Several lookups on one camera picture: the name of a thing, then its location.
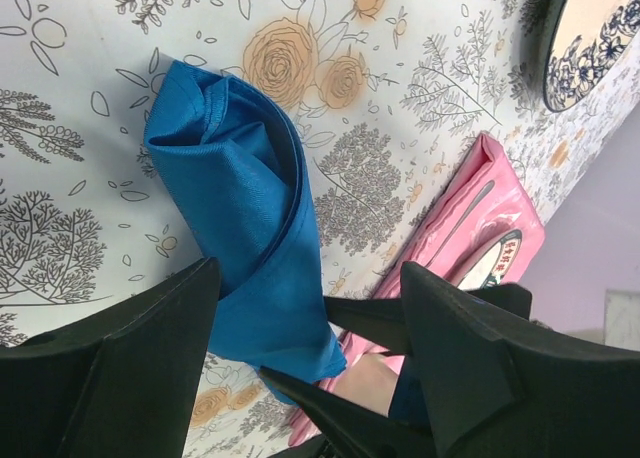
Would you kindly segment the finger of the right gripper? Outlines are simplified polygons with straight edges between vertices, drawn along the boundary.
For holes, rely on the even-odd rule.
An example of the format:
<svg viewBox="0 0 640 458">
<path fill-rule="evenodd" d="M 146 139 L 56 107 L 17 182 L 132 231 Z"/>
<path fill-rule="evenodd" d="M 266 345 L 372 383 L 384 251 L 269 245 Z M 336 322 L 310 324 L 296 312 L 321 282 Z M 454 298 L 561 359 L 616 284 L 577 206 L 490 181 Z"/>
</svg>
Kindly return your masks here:
<svg viewBox="0 0 640 458">
<path fill-rule="evenodd" d="M 532 293 L 516 283 L 455 293 L 525 320 L 530 317 Z M 388 355 L 411 355 L 455 317 L 453 302 L 443 291 L 410 290 L 396 299 L 361 301 L 326 297 L 324 302 L 331 323 L 385 348 Z"/>
<path fill-rule="evenodd" d="M 433 457 L 433 437 L 285 373 L 263 367 L 263 380 L 294 401 L 341 457 Z"/>
</svg>

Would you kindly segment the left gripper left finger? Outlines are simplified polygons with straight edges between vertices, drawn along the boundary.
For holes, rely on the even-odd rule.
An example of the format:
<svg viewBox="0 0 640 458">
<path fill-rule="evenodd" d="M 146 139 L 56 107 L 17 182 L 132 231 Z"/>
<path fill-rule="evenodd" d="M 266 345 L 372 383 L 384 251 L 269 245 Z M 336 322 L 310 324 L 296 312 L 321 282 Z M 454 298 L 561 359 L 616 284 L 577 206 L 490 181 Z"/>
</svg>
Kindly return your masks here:
<svg viewBox="0 0 640 458">
<path fill-rule="evenodd" d="M 155 287 L 1 350 L 4 457 L 179 457 L 220 289 L 201 259 Z"/>
</svg>

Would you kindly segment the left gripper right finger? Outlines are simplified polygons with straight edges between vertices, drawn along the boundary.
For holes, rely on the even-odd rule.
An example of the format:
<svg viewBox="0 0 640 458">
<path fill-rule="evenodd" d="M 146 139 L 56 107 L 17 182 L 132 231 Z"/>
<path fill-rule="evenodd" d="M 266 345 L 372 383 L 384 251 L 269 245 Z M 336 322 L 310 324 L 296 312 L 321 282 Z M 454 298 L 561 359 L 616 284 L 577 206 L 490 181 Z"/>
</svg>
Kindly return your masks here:
<svg viewBox="0 0 640 458">
<path fill-rule="evenodd" d="M 401 294 L 443 291 L 455 317 L 418 344 L 441 457 L 635 457 L 639 355 L 564 335 L 455 293 L 414 264 Z"/>
</svg>

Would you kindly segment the blue cloth napkin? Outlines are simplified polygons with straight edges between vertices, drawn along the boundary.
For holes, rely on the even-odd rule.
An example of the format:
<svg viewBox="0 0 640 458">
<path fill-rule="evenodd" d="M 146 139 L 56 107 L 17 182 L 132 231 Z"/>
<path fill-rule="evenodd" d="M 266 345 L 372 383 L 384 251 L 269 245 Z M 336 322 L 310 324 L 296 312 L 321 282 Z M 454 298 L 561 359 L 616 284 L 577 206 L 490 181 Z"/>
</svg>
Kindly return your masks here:
<svg viewBox="0 0 640 458">
<path fill-rule="evenodd" d="M 220 264 L 210 352 L 308 383 L 343 372 L 306 159 L 287 114 L 235 76 L 176 61 L 144 143 L 201 252 Z"/>
</svg>

